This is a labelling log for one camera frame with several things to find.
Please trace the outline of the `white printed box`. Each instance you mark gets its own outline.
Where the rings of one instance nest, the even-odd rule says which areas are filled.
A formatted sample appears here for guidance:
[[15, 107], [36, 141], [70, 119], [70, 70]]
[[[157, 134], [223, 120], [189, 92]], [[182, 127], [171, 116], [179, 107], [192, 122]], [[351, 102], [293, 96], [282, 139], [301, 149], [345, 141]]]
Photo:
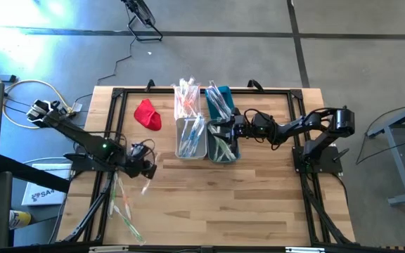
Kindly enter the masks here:
[[[71, 164], [33, 164], [35, 169], [46, 171], [62, 179], [70, 179]], [[28, 182], [22, 199], [22, 206], [59, 205], [65, 193]]]

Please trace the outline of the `black floor fan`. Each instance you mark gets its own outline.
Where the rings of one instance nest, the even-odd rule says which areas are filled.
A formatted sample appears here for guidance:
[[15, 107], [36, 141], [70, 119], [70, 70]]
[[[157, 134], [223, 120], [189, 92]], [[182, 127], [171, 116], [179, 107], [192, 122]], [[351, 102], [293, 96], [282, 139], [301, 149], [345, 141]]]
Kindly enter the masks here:
[[[128, 30], [134, 36], [134, 39], [140, 42], [144, 41], [162, 41], [163, 34], [155, 26], [155, 18], [144, 0], [120, 0], [126, 9], [129, 22], [127, 23]], [[142, 39], [132, 29], [135, 20], [138, 20], [145, 28], [153, 29], [158, 37]]]

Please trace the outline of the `beige plastic bin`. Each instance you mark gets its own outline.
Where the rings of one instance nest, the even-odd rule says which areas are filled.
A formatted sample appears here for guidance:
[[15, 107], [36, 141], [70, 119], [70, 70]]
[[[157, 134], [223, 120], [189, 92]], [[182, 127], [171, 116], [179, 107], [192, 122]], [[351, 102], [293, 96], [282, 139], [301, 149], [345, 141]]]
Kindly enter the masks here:
[[180, 159], [203, 159], [207, 154], [207, 128], [202, 115], [176, 120], [176, 150]]

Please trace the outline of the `red cloth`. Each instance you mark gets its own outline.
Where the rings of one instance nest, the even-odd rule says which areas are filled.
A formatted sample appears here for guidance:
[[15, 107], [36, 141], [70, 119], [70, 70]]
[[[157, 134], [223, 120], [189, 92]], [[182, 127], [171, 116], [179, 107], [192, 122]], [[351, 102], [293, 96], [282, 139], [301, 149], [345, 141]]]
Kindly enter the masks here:
[[143, 127], [152, 131], [159, 131], [162, 128], [160, 114], [155, 110], [149, 99], [143, 99], [134, 111], [134, 119]]

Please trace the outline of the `black desk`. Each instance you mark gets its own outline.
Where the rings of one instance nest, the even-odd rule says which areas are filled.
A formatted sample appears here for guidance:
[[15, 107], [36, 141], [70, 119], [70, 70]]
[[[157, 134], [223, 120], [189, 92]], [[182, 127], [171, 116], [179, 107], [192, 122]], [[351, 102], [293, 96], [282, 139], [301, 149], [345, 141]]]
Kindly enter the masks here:
[[70, 182], [43, 170], [0, 155], [0, 250], [9, 248], [9, 212], [14, 178], [66, 193]]

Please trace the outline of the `dark grey plastic bin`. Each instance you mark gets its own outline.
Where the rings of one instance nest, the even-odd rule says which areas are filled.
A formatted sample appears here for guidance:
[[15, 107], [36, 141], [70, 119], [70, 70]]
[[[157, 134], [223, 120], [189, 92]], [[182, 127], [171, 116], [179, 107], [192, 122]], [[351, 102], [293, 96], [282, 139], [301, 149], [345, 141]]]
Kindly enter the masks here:
[[240, 148], [238, 140], [234, 144], [227, 144], [220, 138], [213, 136], [213, 133], [229, 132], [229, 128], [224, 126], [214, 126], [214, 124], [224, 123], [225, 120], [217, 118], [209, 121], [207, 127], [207, 156], [214, 163], [232, 163], [240, 159]]

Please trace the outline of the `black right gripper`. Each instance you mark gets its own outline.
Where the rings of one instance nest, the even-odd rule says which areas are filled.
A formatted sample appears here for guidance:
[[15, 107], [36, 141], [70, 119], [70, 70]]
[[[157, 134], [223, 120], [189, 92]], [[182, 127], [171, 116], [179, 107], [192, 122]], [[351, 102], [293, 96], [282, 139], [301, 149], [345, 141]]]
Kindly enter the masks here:
[[209, 125], [209, 132], [220, 139], [230, 139], [231, 145], [236, 145], [238, 138], [254, 138], [263, 143], [266, 139], [271, 149], [276, 145], [276, 122], [271, 115], [256, 109], [248, 109], [243, 114], [238, 108], [232, 109], [229, 119], [220, 119], [217, 126]]

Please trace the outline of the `white light bar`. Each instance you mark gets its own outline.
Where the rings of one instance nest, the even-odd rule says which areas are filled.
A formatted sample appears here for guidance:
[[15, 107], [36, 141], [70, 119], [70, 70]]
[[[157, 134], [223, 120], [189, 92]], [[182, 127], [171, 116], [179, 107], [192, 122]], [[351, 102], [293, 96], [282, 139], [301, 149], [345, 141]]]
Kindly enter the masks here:
[[326, 253], [324, 248], [319, 247], [286, 247], [285, 253]]
[[125, 253], [129, 251], [126, 245], [104, 245], [90, 247], [88, 253]]

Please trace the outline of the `teal plastic bin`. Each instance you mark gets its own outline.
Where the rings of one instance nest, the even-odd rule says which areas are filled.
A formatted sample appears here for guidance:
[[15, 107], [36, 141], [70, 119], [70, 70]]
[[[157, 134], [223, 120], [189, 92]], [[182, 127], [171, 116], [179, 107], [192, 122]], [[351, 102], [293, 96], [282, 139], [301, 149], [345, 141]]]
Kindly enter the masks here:
[[220, 87], [217, 87], [217, 88], [219, 89], [220, 93], [223, 96], [224, 110], [225, 110], [225, 113], [226, 113], [226, 118], [228, 118], [231, 115], [232, 110], [234, 109], [231, 90], [230, 90], [230, 88], [228, 86], [220, 86]]

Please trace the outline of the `yellow can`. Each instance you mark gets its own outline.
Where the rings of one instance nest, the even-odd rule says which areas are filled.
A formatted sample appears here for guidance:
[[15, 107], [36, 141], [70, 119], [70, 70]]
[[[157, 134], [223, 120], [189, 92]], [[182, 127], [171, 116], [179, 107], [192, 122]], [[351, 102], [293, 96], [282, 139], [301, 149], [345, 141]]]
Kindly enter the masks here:
[[32, 216], [28, 212], [22, 212], [18, 210], [11, 210], [9, 212], [8, 227], [10, 230], [17, 228], [24, 228], [31, 222]]

